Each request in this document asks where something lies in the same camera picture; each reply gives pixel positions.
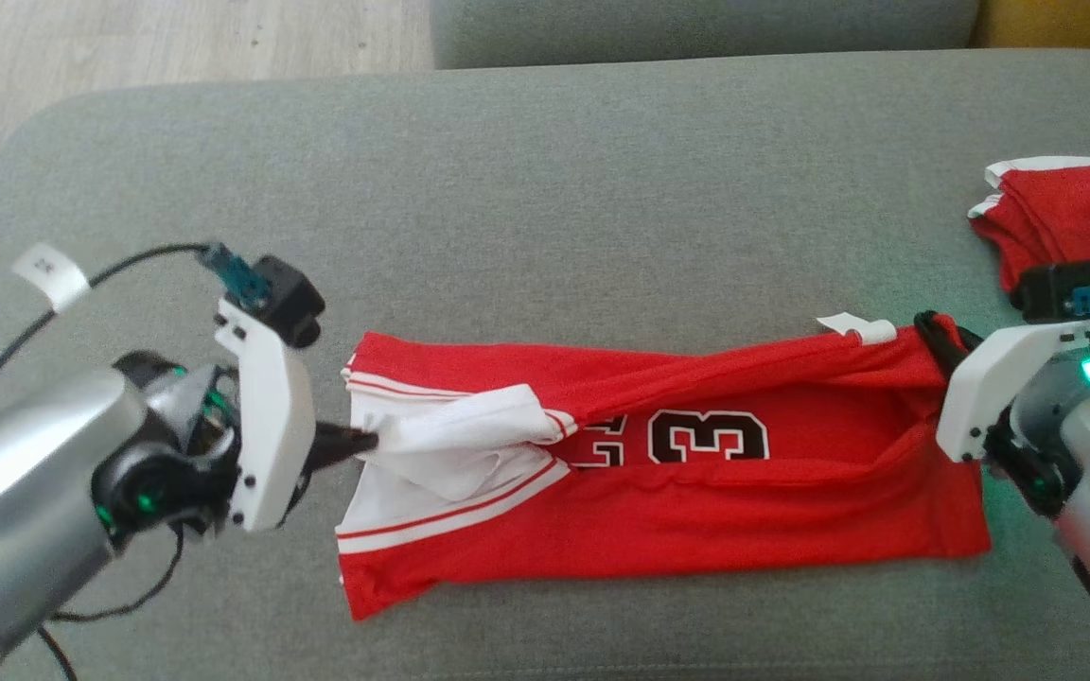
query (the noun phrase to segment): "red basketball jersey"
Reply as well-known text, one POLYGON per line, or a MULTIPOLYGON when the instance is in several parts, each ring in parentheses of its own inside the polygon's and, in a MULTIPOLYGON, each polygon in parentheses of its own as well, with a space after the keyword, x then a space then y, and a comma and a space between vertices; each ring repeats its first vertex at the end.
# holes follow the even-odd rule
POLYGON ((1000 250, 1012 293, 1028 268, 1090 260, 1090 158, 1034 156, 986 167, 998 193, 969 211, 974 232, 1000 250))
POLYGON ((946 384, 912 328, 708 356, 368 333, 344 375, 352 426, 380 433, 337 528, 355 620, 439 582, 990 548, 978 464, 934 443, 946 384))

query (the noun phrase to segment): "black printed number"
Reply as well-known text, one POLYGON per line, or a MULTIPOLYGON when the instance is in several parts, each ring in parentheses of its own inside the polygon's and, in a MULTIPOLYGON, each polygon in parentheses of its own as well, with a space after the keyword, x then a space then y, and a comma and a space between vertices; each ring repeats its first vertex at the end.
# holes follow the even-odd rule
POLYGON ((653 462, 765 460, 768 431, 749 412, 662 410, 650 418, 653 462))
MULTIPOLYGON (((625 433, 625 417, 609 418, 601 423, 592 423, 586 430, 600 430, 606 435, 622 435, 625 433)), ((589 461, 572 462, 579 469, 609 469, 614 465, 625 465, 625 445, 619 442, 593 442, 592 459, 589 461)))

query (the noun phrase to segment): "white label tag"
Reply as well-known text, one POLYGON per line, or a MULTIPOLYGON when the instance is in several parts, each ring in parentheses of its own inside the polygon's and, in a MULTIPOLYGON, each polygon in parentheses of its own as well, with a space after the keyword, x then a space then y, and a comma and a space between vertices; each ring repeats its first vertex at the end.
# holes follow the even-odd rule
POLYGON ((90 284, 74 260, 48 244, 36 244, 20 255, 11 271, 31 281, 52 303, 53 312, 61 314, 83 296, 90 284))
POLYGON ((895 328, 886 319, 864 321, 864 319, 860 319, 857 315, 839 313, 834 316, 821 316, 818 318, 818 323, 829 328, 831 331, 838 332, 840 336, 847 336, 848 332, 856 331, 860 335, 861 345, 889 343, 889 341, 894 341, 895 338, 899 337, 899 329, 895 328))

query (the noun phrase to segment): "couch backrest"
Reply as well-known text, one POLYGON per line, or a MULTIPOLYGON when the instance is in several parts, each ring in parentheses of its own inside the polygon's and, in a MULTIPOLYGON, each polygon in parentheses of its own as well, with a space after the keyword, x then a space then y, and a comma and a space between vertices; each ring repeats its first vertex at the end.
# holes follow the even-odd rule
POLYGON ((979 0, 433 0, 437 69, 966 47, 979 0))

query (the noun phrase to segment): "gray fabric cushion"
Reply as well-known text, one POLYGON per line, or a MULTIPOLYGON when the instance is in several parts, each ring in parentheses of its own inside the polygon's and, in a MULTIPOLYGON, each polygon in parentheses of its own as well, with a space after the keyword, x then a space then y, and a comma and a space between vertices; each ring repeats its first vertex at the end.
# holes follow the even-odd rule
POLYGON ((437 69, 965 47, 979 0, 433 0, 437 69))
MULTIPOLYGON (((1090 52, 748 57, 135 89, 57 105, 0 155, 0 348, 43 309, 46 240, 98 269, 164 241, 274 252, 327 297, 319 417, 364 329, 707 353, 851 311, 1016 323, 965 210, 982 168, 1090 154, 1090 52)), ((134 348, 223 358, 190 257, 85 299, 21 391, 134 348)), ((812 414, 812 426, 816 414, 812 414)), ((352 624, 332 530, 354 469, 289 525, 190 548, 130 620, 60 627, 84 678, 1083 678, 1090 603, 1051 530, 988 483, 995 549, 705 577, 443 586, 352 624)), ((147 537, 77 599, 161 572, 147 537)), ((3 678, 55 678, 35 642, 3 678)))

